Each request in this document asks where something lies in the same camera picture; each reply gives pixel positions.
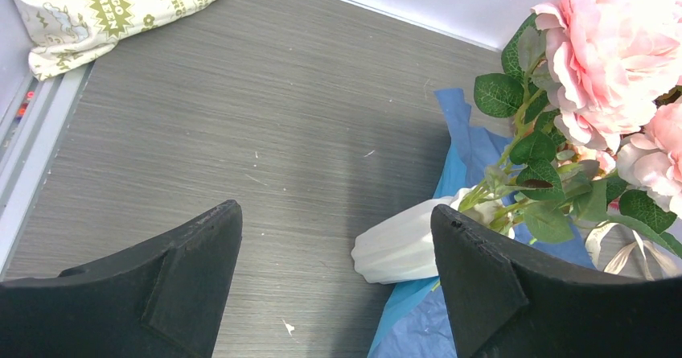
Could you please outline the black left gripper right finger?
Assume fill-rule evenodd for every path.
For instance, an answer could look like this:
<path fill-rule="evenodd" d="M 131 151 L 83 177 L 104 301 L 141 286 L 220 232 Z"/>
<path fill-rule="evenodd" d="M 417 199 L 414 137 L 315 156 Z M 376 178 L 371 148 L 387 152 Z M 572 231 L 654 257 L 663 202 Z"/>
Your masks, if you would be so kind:
<path fill-rule="evenodd" d="M 440 204 L 436 265 L 460 357 L 678 357 L 681 280 L 563 261 Z"/>

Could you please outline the blue wrapping paper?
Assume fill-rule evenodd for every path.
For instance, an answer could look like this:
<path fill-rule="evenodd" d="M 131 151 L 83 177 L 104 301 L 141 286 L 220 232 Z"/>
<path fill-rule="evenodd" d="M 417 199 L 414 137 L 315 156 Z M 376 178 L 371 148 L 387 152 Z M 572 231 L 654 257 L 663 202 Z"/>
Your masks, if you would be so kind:
<path fill-rule="evenodd" d="M 460 88 L 435 91 L 451 144 L 434 197 L 453 198 L 483 178 L 510 138 L 470 124 L 472 108 Z M 454 357 L 454 338 L 437 277 L 399 282 L 384 306 L 370 357 Z"/>

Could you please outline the pink flower stem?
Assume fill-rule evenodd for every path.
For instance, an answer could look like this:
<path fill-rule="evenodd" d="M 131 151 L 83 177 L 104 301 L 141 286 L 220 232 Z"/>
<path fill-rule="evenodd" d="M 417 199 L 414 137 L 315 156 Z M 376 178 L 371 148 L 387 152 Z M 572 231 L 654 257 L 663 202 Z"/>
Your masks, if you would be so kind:
<path fill-rule="evenodd" d="M 518 69 L 545 69 L 542 93 L 571 144 L 617 151 L 681 84 L 681 0 L 552 0 L 532 12 L 544 51 Z"/>
<path fill-rule="evenodd" d="M 485 224 L 507 233 L 526 224 L 537 240 L 559 243 L 570 224 L 592 232 L 622 225 L 641 236 L 640 247 L 660 245 L 676 256 L 681 241 L 681 103 L 659 107 L 653 120 L 620 138 L 617 151 L 578 146 L 540 113 L 486 170 L 484 202 L 513 195 Z"/>

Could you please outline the beige printed ribbon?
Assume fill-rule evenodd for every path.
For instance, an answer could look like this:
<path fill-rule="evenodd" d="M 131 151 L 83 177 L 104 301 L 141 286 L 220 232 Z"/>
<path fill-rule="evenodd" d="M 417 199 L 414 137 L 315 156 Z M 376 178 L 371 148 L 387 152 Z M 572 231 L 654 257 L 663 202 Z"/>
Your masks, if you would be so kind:
<path fill-rule="evenodd" d="M 617 237 L 624 245 L 613 252 L 604 266 L 599 266 L 600 256 L 608 256 L 606 241 Z M 594 266 L 608 274 L 624 276 L 626 267 L 633 264 L 648 281 L 681 277 L 680 257 L 622 224 L 603 224 L 591 229 L 585 239 L 585 249 Z"/>

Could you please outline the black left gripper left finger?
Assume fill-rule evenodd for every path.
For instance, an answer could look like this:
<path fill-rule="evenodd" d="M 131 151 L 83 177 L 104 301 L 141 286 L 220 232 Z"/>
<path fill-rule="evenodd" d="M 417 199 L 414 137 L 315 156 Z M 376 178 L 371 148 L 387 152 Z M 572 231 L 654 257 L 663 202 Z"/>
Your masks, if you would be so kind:
<path fill-rule="evenodd" d="M 1 284 L 4 357 L 209 357 L 242 240 L 228 200 L 54 278 Z"/>

